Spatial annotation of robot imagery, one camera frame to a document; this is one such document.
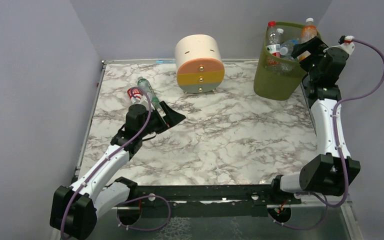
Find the red can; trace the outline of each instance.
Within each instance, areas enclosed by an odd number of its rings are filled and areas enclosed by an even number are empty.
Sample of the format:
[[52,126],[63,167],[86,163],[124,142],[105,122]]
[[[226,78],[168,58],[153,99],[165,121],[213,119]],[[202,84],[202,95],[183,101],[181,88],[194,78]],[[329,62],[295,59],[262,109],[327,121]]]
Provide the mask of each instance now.
[[142,99],[141,91],[139,91],[137,88],[129,88],[127,90],[127,95],[130,98],[132,104],[137,104]]

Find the white marble surface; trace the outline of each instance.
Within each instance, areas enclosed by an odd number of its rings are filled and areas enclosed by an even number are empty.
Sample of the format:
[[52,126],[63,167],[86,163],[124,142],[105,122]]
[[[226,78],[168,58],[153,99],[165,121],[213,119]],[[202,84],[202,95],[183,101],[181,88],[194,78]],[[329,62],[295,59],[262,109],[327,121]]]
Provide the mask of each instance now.
[[267,184],[278,174],[299,171],[316,156],[317,142],[301,89],[286,101],[262,98],[253,91],[256,68],[225,64],[215,92],[184,94],[175,64],[107,65],[80,177],[123,125],[127,89],[138,76],[186,120],[144,142],[110,182],[123,176],[140,185]]

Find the robotic arm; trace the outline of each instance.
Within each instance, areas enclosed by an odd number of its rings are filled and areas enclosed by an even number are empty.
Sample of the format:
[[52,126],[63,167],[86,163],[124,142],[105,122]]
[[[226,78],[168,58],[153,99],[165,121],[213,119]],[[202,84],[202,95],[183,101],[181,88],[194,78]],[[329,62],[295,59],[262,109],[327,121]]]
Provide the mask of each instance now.
[[[51,227],[60,230],[65,217],[63,232],[79,240],[85,239],[104,213],[128,199],[131,188],[137,184],[123,177],[115,180],[107,189],[102,189],[118,169],[138,152],[144,136],[163,133],[186,118],[164,101],[160,105],[165,116],[161,117],[157,110],[152,110],[148,121],[149,111],[143,105],[134,104],[129,107],[124,126],[112,138],[111,145],[101,159],[70,187],[60,186],[55,191],[50,215]],[[128,141],[131,142],[120,150],[120,146]]]
[[[299,173],[277,176],[272,184],[277,186],[280,192],[294,194],[312,191],[333,196],[344,194],[345,173],[338,147],[345,158],[349,184],[360,172],[360,162],[351,158],[345,144],[340,118],[341,106],[334,112],[335,105],[341,100],[336,81],[345,67],[346,60],[354,51],[353,38],[343,36],[339,40],[340,45],[328,47],[320,38],[315,37],[294,47],[294,58],[305,51],[311,53],[300,65],[308,73],[303,79],[303,86],[308,108],[314,118],[318,155]],[[339,146],[335,141],[336,129]]]

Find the cylindrical storage box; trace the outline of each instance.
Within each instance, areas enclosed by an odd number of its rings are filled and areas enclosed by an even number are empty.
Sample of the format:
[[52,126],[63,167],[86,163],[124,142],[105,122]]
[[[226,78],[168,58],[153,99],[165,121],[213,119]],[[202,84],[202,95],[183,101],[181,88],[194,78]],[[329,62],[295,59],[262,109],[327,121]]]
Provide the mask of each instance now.
[[187,93],[205,93],[220,85],[225,76],[214,38],[198,34],[184,37],[175,48],[177,83]]
[[[282,42],[301,36],[304,25],[288,22],[276,22],[276,27],[283,29]],[[254,92],[264,98],[287,100],[300,85],[306,75],[298,61],[276,57],[267,50],[266,38],[258,60],[254,79]]]

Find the white bolt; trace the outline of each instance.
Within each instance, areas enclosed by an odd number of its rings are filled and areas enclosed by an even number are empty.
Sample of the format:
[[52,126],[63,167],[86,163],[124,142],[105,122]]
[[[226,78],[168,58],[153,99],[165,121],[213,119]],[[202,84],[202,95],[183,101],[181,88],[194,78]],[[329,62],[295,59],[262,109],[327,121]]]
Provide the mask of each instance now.
[[155,194],[150,193],[149,195],[152,196],[152,197],[148,197],[148,200],[151,201],[151,202],[152,202],[152,201],[155,201],[155,197],[154,197]]

